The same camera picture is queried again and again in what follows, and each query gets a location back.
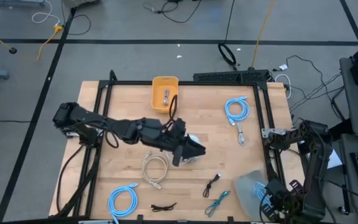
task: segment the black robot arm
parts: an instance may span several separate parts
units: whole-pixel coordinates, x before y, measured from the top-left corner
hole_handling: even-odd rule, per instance
[[[300,155],[310,153],[305,181],[290,182],[289,191],[277,179],[266,185],[270,205],[261,206],[261,211],[271,221],[279,220],[279,212],[285,215],[284,223],[318,223],[325,216],[325,200],[322,196],[323,182],[329,156],[333,151],[332,137],[328,127],[312,121],[303,121],[300,127],[284,133],[269,133],[264,144],[274,150],[287,150],[291,144],[298,143]]]
[[[115,120],[87,111],[78,103],[62,103],[53,117],[55,126],[63,133],[76,132],[80,144],[95,147],[101,131],[109,132],[126,144],[137,144],[159,148],[173,153],[172,164],[179,166],[180,160],[205,154],[205,147],[185,135],[185,122],[178,118],[170,125],[162,125],[158,119]]]

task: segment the white cable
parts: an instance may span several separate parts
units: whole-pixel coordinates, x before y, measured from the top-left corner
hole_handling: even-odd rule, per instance
[[[32,17],[31,17],[32,22],[34,22],[34,23],[36,23],[36,24],[40,24],[40,23],[42,23],[42,22],[45,22],[45,21],[48,19],[48,17],[52,16],[52,17],[54,17],[54,18],[57,19],[56,26],[59,25],[59,24],[60,24],[60,19],[59,19],[59,17],[52,15],[53,7],[52,7],[51,3],[50,3],[48,0],[45,0],[45,2],[49,4],[49,6],[50,6],[50,12],[49,12],[49,13],[45,13],[45,12],[37,12],[37,13],[35,13],[35,14],[32,15]],[[34,20],[34,17],[35,17],[36,15],[46,15],[46,16],[45,16],[45,18],[42,19],[41,21],[35,21],[35,20]]]
[[[277,75],[277,76],[274,78],[274,81],[276,82],[276,81],[277,81],[277,78],[278,78],[278,77],[281,77],[281,76],[287,78],[287,80],[288,80],[288,86],[290,87],[290,94],[287,96],[287,99],[289,99],[289,98],[291,97],[291,81],[290,81],[290,78],[288,77],[288,75],[286,75],[286,74],[279,74],[279,75]]]
[[[153,159],[161,162],[162,165],[164,166],[164,174],[159,178],[150,178],[147,175],[147,165]],[[167,172],[168,172],[167,158],[165,158],[165,157],[163,157],[162,155],[159,155],[159,154],[152,155],[151,151],[147,152],[147,154],[146,154],[146,156],[145,156],[145,158],[143,160],[143,163],[142,163],[142,176],[143,176],[143,179],[145,179],[147,183],[151,184],[156,189],[160,190],[162,187],[158,183],[161,183],[165,179],[165,177],[167,176]]]

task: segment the wooden tabletop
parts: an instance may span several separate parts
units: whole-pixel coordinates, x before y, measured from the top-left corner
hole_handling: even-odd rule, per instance
[[[98,82],[82,83],[78,103],[87,110],[93,110],[97,87]],[[282,83],[268,83],[268,93],[275,127],[291,128],[292,122]],[[114,119],[158,118],[162,123],[166,122],[167,114],[161,114],[152,109],[151,94],[151,85],[114,85],[108,116]],[[226,101],[240,96],[247,96],[247,102],[250,105],[249,117],[241,122],[246,139],[245,146],[239,145],[237,128],[230,125],[224,113]],[[261,91],[260,100],[267,128],[267,115]],[[238,113],[239,110],[240,107],[237,105],[231,107],[233,113]],[[130,146],[122,141],[119,141],[118,149],[103,144],[91,213],[92,219],[111,219],[108,211],[110,193],[119,186],[138,182],[139,186],[134,189],[139,198],[137,209],[122,219],[135,220],[138,214],[142,214],[145,220],[226,221],[228,216],[232,216],[235,221],[255,221],[243,212],[234,188],[234,181],[241,175],[253,170],[261,170],[265,174],[253,88],[251,86],[180,86],[177,117],[186,122],[187,133],[199,137],[201,144],[206,147],[206,155],[199,157],[192,164],[180,167],[173,167],[170,164],[167,178],[161,183],[162,189],[157,190],[142,178],[141,165],[148,150],[151,150],[153,154],[161,153],[158,149],[141,143]],[[78,138],[68,140],[62,165],[78,148]],[[61,206],[70,199],[78,186],[84,151],[74,157],[63,175]],[[281,153],[281,158],[286,182],[296,179],[302,183],[305,177],[299,156],[284,151]],[[161,164],[150,162],[147,170],[149,176],[159,177],[162,172]],[[222,175],[221,178],[213,184],[209,197],[203,198],[206,184],[217,172]],[[214,215],[208,218],[204,210],[219,198],[224,190],[230,190],[232,194],[225,198]],[[82,214],[87,196],[88,191],[85,190],[81,207]],[[155,213],[150,209],[151,204],[167,206],[175,202],[177,203],[175,209],[169,212]],[[56,193],[50,208],[51,215],[57,212],[55,204]],[[118,196],[116,207],[119,210],[127,209],[129,204],[129,194],[124,192]]]

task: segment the orange plastic basket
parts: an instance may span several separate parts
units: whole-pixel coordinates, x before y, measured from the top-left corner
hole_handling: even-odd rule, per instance
[[[178,94],[177,77],[155,77],[152,85],[152,108],[161,113],[168,113],[173,96]],[[169,90],[168,105],[164,104],[165,90]]]

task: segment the concrete floor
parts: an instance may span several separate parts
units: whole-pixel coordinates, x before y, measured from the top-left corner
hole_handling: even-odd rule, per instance
[[[63,20],[60,0],[50,2],[53,6],[52,14]],[[160,8],[165,1],[150,2]],[[358,0],[346,2],[358,26]],[[128,44],[119,44],[119,41],[107,44],[65,44],[51,80],[46,78],[53,71],[51,64],[58,44],[48,44],[38,62],[11,55],[0,44],[0,69],[11,73],[10,79],[0,80],[0,119],[30,120],[45,81],[51,82],[4,221],[47,217],[66,144],[66,139],[53,127],[51,119],[61,102],[76,101],[82,81],[107,79],[110,69],[116,72],[120,80],[151,80],[159,75],[192,80],[194,73],[231,70],[221,58],[216,44],[204,41],[224,39],[231,1],[204,0],[185,24],[176,24],[160,14],[152,14],[143,8],[142,3],[105,0],[98,5],[78,9],[75,15],[86,14],[92,21],[92,27],[87,34],[69,35],[67,40],[133,41]],[[196,4],[184,0],[171,16],[178,20],[185,19]],[[269,4],[268,0],[237,0],[228,39],[255,40]],[[39,39],[48,38],[56,20],[48,18],[42,24],[34,24],[31,16],[38,11],[48,12],[49,7],[7,2],[0,6],[0,38],[15,39],[11,42],[40,42]],[[66,19],[68,14],[69,10],[65,9]],[[79,17],[73,21],[70,32],[82,32],[87,25],[88,22]],[[187,44],[179,47],[165,41],[172,39]],[[150,44],[146,40],[157,42]],[[287,57],[296,54],[312,60],[324,73],[324,80],[329,80],[339,72],[338,61],[341,57],[348,57],[358,49],[356,35],[340,0],[277,1],[262,40],[274,40],[276,45],[262,43],[256,68],[277,68],[285,63]],[[292,45],[289,42],[291,40],[304,41],[304,45]],[[40,44],[10,45],[16,47],[20,54],[31,57],[37,55],[40,47]],[[245,42],[242,45],[230,45],[230,48],[241,64],[239,70],[246,70],[252,61],[254,45]],[[289,64],[290,68],[284,73],[290,77],[292,85],[309,93],[321,84],[319,73],[307,62],[292,58]],[[338,78],[328,88],[333,90],[340,86],[342,79]],[[292,106],[300,99],[301,92],[295,90],[288,103]],[[347,116],[343,93],[337,103]],[[326,96],[306,102],[293,114],[296,118],[310,119],[329,126],[339,122]],[[28,127],[28,124],[0,123],[0,203]],[[336,182],[343,182],[339,169],[330,170],[328,176]],[[327,185],[325,196],[339,222],[358,223],[358,216],[354,213],[344,216],[337,212],[336,208],[343,203],[339,189]]]

